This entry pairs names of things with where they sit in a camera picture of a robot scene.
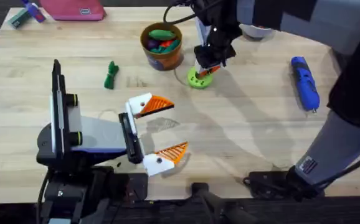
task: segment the small container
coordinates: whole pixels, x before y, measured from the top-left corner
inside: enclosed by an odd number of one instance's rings
[[[249,37],[255,38],[255,39],[262,39],[268,35],[270,35],[274,30],[270,28],[260,28],[255,26],[249,26],[245,24],[241,24],[240,28],[244,32],[244,34],[248,35]]]
[[[156,54],[150,52],[147,48],[149,35],[148,33],[152,30],[161,29],[161,30],[170,30],[176,34],[176,38],[180,40],[180,44],[171,52],[166,54]],[[181,64],[184,59],[184,55],[182,54],[181,44],[182,44],[182,35],[180,30],[171,24],[158,22],[155,24],[149,25],[144,31],[141,33],[140,42],[143,46],[143,50],[145,55],[147,56],[148,63],[157,70],[172,70]]]

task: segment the red object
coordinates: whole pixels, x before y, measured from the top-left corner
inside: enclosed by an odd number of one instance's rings
[[[100,21],[105,16],[100,0],[40,0],[40,3],[58,21]]]
[[[173,40],[167,40],[167,41],[162,42],[159,46],[169,47],[172,43],[173,43]]]

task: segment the blue object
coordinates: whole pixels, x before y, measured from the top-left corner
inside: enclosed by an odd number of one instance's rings
[[[293,57],[291,59],[293,73],[295,75],[296,88],[299,92],[300,101],[307,111],[316,110],[320,106],[320,96],[316,89],[316,83],[311,75],[309,66],[303,57]]]
[[[39,10],[36,4],[28,2],[25,4],[25,7],[28,10],[28,13],[32,15],[32,17],[35,18],[37,22],[45,21],[45,17],[43,16],[42,12]]]

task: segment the orange toy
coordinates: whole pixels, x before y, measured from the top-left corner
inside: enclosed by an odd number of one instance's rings
[[[162,42],[159,46],[169,47],[172,43],[173,43],[173,40],[167,40],[167,41]]]

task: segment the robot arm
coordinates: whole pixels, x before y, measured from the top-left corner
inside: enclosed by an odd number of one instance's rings
[[[211,4],[217,4],[206,10]],[[360,0],[201,0],[192,2],[201,45],[195,47],[196,72],[205,75],[235,56],[231,42],[239,24],[264,26],[306,37],[351,55],[360,42]]]

